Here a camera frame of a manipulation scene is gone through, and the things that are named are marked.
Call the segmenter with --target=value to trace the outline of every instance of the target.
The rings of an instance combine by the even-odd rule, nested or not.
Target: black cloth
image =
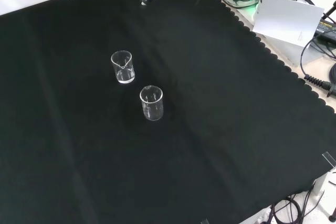
[[[219,0],[52,0],[0,31],[1,223],[237,224],[336,157],[333,110]]]

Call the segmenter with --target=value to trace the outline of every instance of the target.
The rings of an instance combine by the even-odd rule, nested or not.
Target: black connector
[[[316,86],[323,88],[324,90],[327,90],[328,91],[327,97],[331,95],[336,96],[336,85],[335,84],[330,83],[329,81],[321,81],[308,74],[305,76],[305,80],[315,84]]]

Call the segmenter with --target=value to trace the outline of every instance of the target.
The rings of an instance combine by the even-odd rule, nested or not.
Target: power adapter
[[[315,36],[317,35],[320,40],[336,45],[336,25],[334,23],[321,19],[315,32]]]

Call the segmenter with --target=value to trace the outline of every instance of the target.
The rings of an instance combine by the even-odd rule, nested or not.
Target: table surface
[[[41,220],[59,223],[72,212],[71,201],[67,200],[72,195],[72,200],[79,200],[84,216],[94,207],[99,209],[106,220],[102,223],[110,223],[115,213],[122,219],[148,217],[154,223],[162,215],[175,218],[181,210],[182,218],[193,218],[193,222],[183,223],[196,223],[208,216],[234,223],[327,171],[329,164],[321,153],[336,150],[333,114],[254,41],[256,38],[245,27],[222,22],[233,20],[223,5],[216,0],[162,0],[139,16],[138,0],[109,1],[117,1],[121,15],[106,0],[54,0],[0,19],[5,31],[0,41],[4,41],[4,55],[10,56],[0,58],[2,66],[8,66],[0,72],[5,98],[0,105],[4,122],[9,125],[4,124],[7,129],[0,133],[10,136],[8,148],[2,148],[0,155],[6,162],[0,164],[7,168],[2,179],[13,190],[1,194],[7,197],[3,215],[35,220],[32,215],[39,209]],[[211,17],[206,26],[195,25],[204,22],[204,17]],[[232,47],[232,40],[227,39],[232,37],[246,39],[246,47]],[[13,38],[21,41],[20,47]],[[125,90],[116,83],[111,85],[113,74],[105,62],[110,52],[120,47],[138,53],[135,71],[144,73]],[[218,64],[204,58],[225,50],[231,57],[216,58]],[[193,67],[185,68],[190,62]],[[247,78],[255,81],[242,90]],[[223,79],[236,79],[239,85],[227,82],[225,89],[209,85],[222,85]],[[137,104],[141,88],[153,80],[165,84],[166,94],[165,117],[155,126],[143,118]],[[205,103],[209,94],[212,102]],[[18,104],[21,116],[15,117]],[[186,110],[192,134],[188,131],[183,135],[187,127],[176,127],[180,121],[174,108],[179,115]],[[311,114],[323,118],[306,122],[304,119]],[[200,131],[198,138],[202,141],[194,141]],[[312,143],[321,135],[325,137],[319,146],[302,146],[302,139]],[[140,136],[145,145],[139,141]],[[54,138],[57,141],[45,141]],[[297,162],[293,164],[283,154],[295,156]],[[297,173],[302,167],[299,161],[309,165],[302,174]],[[292,180],[272,181],[285,172]],[[140,189],[133,190],[134,185]],[[270,193],[265,191],[269,185]],[[186,197],[177,200],[181,195]],[[111,202],[119,197],[124,199],[123,204],[111,208]],[[164,207],[149,208],[146,215],[136,209],[130,216],[127,206],[133,207],[134,199],[137,206],[155,208],[161,202]],[[19,203],[23,204],[20,208],[24,215],[12,212]],[[162,223],[173,221],[165,219]]]
[[[335,0],[313,0],[315,4],[324,7],[325,9],[329,9],[332,6],[332,3]],[[253,28],[252,24],[237,10],[231,8],[235,15],[239,17],[239,20],[244,23],[245,26],[249,27],[250,29]],[[260,37],[261,41],[268,47],[273,54],[276,54],[280,60],[282,60],[286,66],[289,66],[291,70],[298,74],[300,78],[304,78],[304,75],[300,69],[300,67],[294,67],[291,62],[287,59],[286,55],[281,53],[275,46],[270,44],[263,36]],[[323,56],[320,59],[317,59],[307,65],[305,65],[304,70],[311,76],[318,78],[320,80],[329,81],[329,70],[335,64],[335,61],[330,59],[328,56]],[[321,99],[323,99],[326,105],[332,107],[336,111],[336,99],[333,97],[327,98],[328,92],[322,89],[317,88],[314,85],[309,84],[312,87],[312,90],[316,92]]]

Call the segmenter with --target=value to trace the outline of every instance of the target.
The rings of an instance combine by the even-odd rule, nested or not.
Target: white card
[[[304,47],[313,38],[323,11],[292,0],[262,0],[253,31]]]

